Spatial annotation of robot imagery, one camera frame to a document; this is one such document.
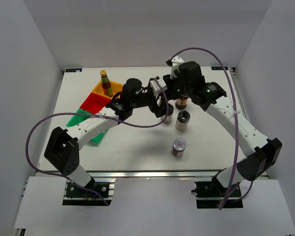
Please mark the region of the red chili sauce bottle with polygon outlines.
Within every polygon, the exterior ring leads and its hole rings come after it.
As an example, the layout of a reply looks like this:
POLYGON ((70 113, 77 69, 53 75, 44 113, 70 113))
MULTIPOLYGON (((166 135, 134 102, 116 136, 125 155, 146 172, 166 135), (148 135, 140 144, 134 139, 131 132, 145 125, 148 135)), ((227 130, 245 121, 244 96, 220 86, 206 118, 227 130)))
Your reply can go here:
POLYGON ((113 90, 112 86, 110 83, 110 80, 107 76, 106 70, 101 70, 100 71, 100 76, 101 76, 101 83, 102 83, 102 89, 103 92, 106 96, 112 97, 113 96, 113 90))

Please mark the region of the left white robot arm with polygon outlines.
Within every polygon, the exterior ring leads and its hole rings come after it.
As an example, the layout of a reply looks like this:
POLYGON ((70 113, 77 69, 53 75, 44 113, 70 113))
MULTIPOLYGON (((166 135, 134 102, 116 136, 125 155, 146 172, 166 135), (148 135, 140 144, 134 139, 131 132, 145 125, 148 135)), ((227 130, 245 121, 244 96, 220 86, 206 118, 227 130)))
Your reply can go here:
POLYGON ((79 151, 100 133, 119 125, 128 119, 135 108, 149 107, 156 117, 162 117, 168 110, 163 79, 150 79, 142 87, 138 79, 128 79, 122 91, 96 114, 68 129, 55 128, 44 153, 45 158, 65 177, 77 184, 83 196, 94 191, 93 179, 80 165, 79 151))

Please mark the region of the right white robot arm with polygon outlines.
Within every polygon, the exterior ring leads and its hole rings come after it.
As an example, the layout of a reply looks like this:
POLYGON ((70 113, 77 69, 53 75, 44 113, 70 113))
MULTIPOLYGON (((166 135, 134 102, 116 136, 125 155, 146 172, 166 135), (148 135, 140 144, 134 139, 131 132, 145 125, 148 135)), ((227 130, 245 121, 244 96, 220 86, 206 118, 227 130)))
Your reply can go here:
POLYGON ((205 81, 201 67, 194 61, 184 62, 181 58, 168 60, 170 75, 163 77, 167 85, 168 99, 188 97, 203 111, 216 119, 224 129, 239 141, 244 154, 236 167, 228 167, 212 178, 213 192, 224 196, 230 190, 230 182, 254 181, 272 167, 278 158, 282 143, 270 139, 258 131, 240 111, 235 112, 227 93, 216 82, 205 81))

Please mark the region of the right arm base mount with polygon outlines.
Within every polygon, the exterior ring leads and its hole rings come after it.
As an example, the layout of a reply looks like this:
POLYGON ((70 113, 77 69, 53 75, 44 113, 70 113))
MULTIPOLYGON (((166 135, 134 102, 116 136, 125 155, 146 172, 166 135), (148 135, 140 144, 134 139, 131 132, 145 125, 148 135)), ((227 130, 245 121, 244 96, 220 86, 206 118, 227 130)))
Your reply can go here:
MULTIPOLYGON (((218 209, 222 202, 226 188, 219 189, 213 186, 211 181, 195 182, 195 188, 191 190, 191 194, 196 197, 197 209, 218 209)), ((237 200, 241 197, 239 185, 231 187, 230 197, 227 199, 224 208, 243 208, 242 200, 237 200)))

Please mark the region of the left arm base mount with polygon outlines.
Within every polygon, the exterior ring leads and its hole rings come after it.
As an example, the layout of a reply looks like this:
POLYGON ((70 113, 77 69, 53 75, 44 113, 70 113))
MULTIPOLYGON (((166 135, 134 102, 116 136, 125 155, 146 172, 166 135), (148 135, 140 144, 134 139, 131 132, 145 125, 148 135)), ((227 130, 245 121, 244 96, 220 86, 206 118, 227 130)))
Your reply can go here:
POLYGON ((76 187, 71 181, 65 185, 63 206, 109 206, 114 195, 115 183, 112 181, 95 181, 93 191, 96 191, 105 202, 95 193, 76 187))

